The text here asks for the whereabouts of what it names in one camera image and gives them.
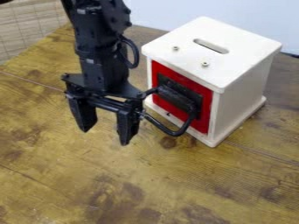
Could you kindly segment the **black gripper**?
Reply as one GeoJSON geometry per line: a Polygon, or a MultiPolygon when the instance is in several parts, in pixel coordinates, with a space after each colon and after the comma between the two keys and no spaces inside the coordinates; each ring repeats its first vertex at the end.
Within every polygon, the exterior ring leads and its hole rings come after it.
{"type": "Polygon", "coordinates": [[[129,144],[139,131],[139,117],[143,110],[145,94],[128,82],[112,87],[108,91],[87,87],[83,75],[65,73],[61,76],[65,82],[65,96],[69,111],[83,132],[88,132],[97,122],[96,109],[116,113],[116,132],[123,146],[129,144]]]}

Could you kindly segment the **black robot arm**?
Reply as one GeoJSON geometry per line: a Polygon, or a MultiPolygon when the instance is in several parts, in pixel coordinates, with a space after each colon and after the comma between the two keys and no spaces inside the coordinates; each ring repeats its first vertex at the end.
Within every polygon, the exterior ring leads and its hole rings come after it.
{"type": "Polygon", "coordinates": [[[60,0],[75,31],[75,52],[80,74],[65,73],[65,96],[79,128],[88,131],[96,124],[96,109],[116,114],[116,132],[123,145],[139,130],[145,94],[129,84],[129,70],[139,61],[128,60],[127,53],[139,55],[124,30],[132,25],[131,10],[123,0],[60,0]]]}

